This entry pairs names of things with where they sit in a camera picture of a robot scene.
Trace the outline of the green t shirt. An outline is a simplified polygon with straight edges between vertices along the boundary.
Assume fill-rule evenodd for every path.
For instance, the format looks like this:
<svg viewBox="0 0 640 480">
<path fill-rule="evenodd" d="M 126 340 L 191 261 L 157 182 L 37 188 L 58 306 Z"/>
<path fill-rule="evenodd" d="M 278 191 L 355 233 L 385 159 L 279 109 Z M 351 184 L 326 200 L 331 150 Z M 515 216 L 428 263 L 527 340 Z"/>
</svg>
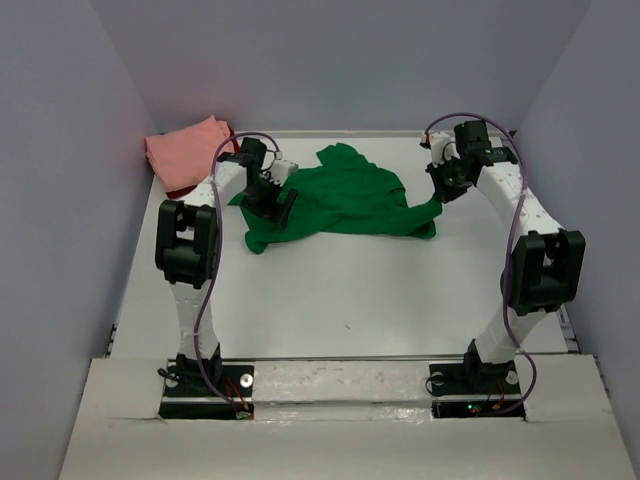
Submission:
<svg viewBox="0 0 640 480">
<path fill-rule="evenodd" d="M 318 151 L 319 165 L 301 168 L 287 180 L 283 195 L 296 190 L 287 225 L 280 228 L 242 206 L 245 243 L 255 254 L 277 243 L 317 233 L 386 235 L 429 240 L 442 214 L 436 197 L 411 206 L 406 188 L 392 171 L 381 168 L 348 144 Z"/>
</svg>

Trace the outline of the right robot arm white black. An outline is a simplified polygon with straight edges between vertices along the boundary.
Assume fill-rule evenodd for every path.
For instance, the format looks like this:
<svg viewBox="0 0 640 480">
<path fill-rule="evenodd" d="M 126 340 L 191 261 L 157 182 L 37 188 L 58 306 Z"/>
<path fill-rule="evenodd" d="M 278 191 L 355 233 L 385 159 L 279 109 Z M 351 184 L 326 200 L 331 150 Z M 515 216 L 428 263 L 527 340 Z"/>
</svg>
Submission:
<svg viewBox="0 0 640 480">
<path fill-rule="evenodd" d="M 586 250 L 584 235 L 564 228 L 531 191 L 514 146 L 492 143 L 489 125 L 472 116 L 452 133 L 429 127 L 421 139 L 436 200 L 476 188 L 508 230 L 500 306 L 461 362 L 431 367 L 425 385 L 436 397 L 517 394 L 515 357 L 541 320 L 575 298 Z"/>
</svg>

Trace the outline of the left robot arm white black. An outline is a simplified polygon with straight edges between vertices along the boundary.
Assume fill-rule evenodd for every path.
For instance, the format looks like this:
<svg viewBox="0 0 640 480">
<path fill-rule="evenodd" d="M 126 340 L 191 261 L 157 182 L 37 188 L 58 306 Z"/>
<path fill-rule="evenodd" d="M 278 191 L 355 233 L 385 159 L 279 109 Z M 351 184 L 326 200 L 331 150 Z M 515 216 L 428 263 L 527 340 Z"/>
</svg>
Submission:
<svg viewBox="0 0 640 480">
<path fill-rule="evenodd" d="M 219 145 L 205 179 L 177 200 L 165 200 L 158 210 L 155 265 L 169 284 L 177 308 L 180 343 L 165 379 L 213 394 L 229 402 L 220 389 L 223 363 L 210 300 L 222 258 L 223 212 L 235 198 L 253 215 L 283 229 L 296 190 L 286 190 L 298 166 L 284 159 L 274 138 L 263 132 L 235 135 L 240 147 Z"/>
</svg>

